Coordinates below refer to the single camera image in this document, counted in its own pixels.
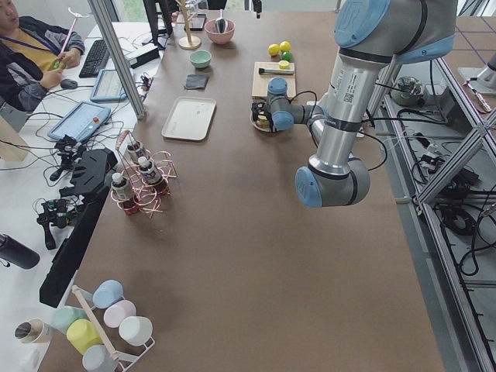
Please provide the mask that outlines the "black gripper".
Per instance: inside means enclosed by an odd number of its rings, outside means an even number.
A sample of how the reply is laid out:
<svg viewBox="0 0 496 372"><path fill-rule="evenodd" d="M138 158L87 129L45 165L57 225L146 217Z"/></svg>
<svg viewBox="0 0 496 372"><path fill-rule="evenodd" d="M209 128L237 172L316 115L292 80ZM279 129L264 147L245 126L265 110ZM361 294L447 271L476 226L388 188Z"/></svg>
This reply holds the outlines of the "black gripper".
<svg viewBox="0 0 496 372"><path fill-rule="evenodd" d="M268 109L265 110L265 116L267 118L267 121L269 122L270 132L276 133L277 129L274 127L274 120L272 119L272 114Z"/></svg>
<svg viewBox="0 0 496 372"><path fill-rule="evenodd" d="M253 10L256 13L257 19L260 18L260 12L262 11L262 1L261 0L253 0Z"/></svg>

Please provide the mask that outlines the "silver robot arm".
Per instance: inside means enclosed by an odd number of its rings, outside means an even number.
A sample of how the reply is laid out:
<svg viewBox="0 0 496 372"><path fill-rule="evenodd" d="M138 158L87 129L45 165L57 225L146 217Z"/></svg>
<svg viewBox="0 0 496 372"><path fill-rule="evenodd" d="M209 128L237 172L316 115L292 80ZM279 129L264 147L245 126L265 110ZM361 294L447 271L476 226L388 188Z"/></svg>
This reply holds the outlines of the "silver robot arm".
<svg viewBox="0 0 496 372"><path fill-rule="evenodd" d="M370 188L361 159L352 155L380 70L448 54L454 43L455 1L348 1L336 20L339 46L331 85L314 105L294 105L282 77L270 80L263 113L280 132L304 124L315 154L295 175L300 201L310 208L354 205Z"/></svg>

